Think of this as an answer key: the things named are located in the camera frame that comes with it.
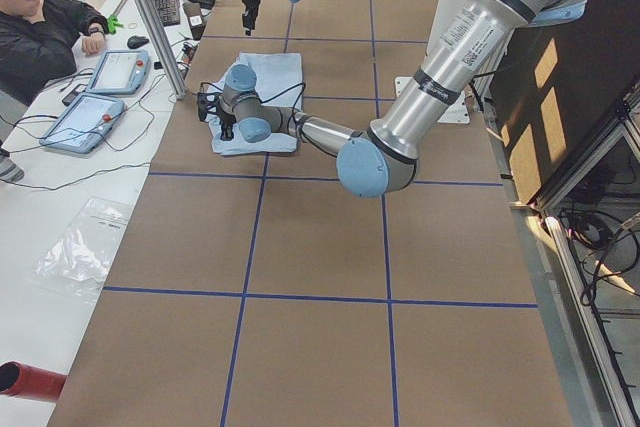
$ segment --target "hand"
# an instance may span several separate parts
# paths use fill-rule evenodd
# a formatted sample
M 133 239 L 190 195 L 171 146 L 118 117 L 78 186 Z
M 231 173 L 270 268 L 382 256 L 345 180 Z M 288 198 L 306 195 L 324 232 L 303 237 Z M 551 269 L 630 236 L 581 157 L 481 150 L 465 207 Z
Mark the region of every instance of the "hand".
M 25 16 L 22 18 L 32 24 L 35 24 L 36 22 L 44 22 L 44 14 L 42 13 L 43 5 L 44 5 L 44 0 L 38 0 L 38 10 L 36 10 L 36 13 L 31 16 Z
M 86 55 L 95 55 L 105 48 L 107 41 L 104 34 L 95 32 L 88 37 L 82 37 L 82 51 Z

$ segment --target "clear plastic bag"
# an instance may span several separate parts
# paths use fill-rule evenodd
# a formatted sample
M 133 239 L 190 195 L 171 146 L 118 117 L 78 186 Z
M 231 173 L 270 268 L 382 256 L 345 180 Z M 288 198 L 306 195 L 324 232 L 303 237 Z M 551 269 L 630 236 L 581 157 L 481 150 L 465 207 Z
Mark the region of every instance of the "clear plastic bag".
M 95 302 L 131 218 L 133 206 L 91 198 L 38 261 L 41 287 Z

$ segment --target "white desk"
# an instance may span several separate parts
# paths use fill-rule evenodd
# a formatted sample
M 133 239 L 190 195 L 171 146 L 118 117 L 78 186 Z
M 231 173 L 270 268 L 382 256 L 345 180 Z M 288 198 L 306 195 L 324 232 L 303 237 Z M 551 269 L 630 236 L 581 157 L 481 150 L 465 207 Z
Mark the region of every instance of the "white desk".
M 107 0 L 101 12 L 108 16 L 119 2 Z M 108 49 L 126 48 L 131 35 L 146 35 L 133 0 L 127 1 L 118 18 L 125 27 L 107 37 Z M 168 27 L 166 31 L 171 43 L 180 40 L 181 34 L 190 37 L 184 14 L 181 25 Z M 143 48 L 149 50 L 152 61 L 158 60 L 151 44 Z M 178 44 L 174 51 L 180 49 Z M 74 47 L 74 54 L 78 70 L 93 67 L 97 62 L 97 56 L 85 57 L 81 53 L 80 42 Z M 125 103 L 132 105 L 161 73 L 151 70 L 137 95 L 125 98 Z M 86 79 L 80 78 L 73 85 Z M 26 115 L 59 115 L 65 108 L 60 100 L 68 90 L 59 92 L 59 87 L 55 87 L 43 92 Z M 114 152 L 102 143 L 84 157 L 43 148 L 12 155 L 25 171 L 21 182 L 55 187 L 101 169 L 149 162 L 162 138 L 173 103 L 171 87 L 163 79 L 143 102 L 155 115 L 149 131 L 123 152 Z M 144 130 L 150 118 L 140 107 L 132 108 L 114 127 L 109 142 L 115 147 L 128 144 Z M 42 135 L 50 124 L 25 122 L 22 125 L 32 134 Z M 18 151 L 36 146 L 37 142 L 20 129 L 14 129 L 4 147 Z M 0 364 L 15 360 L 62 373 L 69 371 L 94 305 L 35 285 L 30 281 L 34 267 L 90 198 L 135 205 L 147 172 L 148 167 L 119 170 L 55 192 L 0 184 Z M 0 427 L 44 426 L 53 407 L 44 402 L 0 396 Z

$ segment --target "towel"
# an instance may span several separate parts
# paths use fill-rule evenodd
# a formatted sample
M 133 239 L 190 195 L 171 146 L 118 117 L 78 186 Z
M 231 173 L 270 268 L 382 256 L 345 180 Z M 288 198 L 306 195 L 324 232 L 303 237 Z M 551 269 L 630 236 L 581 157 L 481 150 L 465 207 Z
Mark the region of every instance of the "towel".
M 257 76 L 256 92 L 261 99 L 270 99 L 283 90 L 302 82 L 302 56 L 300 54 L 247 54 L 241 53 L 229 69 L 236 64 L 245 64 L 251 67 Z M 209 92 L 218 92 L 224 87 L 224 76 L 216 82 L 218 89 L 209 88 Z M 302 96 L 296 87 L 280 97 L 273 99 L 264 105 L 275 107 L 291 107 L 296 102 L 295 108 L 302 110 Z M 240 155 L 255 152 L 294 152 L 298 148 L 298 139 L 287 134 L 271 134 L 265 140 L 250 144 L 242 138 L 238 124 L 233 126 L 233 139 L 220 140 L 220 119 L 210 115 L 207 119 L 209 128 L 213 134 L 211 146 L 216 154 Z

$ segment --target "red cylinder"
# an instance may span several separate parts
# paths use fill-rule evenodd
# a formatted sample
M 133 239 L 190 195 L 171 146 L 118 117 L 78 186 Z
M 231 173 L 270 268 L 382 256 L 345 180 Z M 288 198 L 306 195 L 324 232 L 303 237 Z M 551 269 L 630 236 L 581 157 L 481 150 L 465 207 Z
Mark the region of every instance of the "red cylinder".
M 56 402 L 67 376 L 18 362 L 0 366 L 0 394 Z

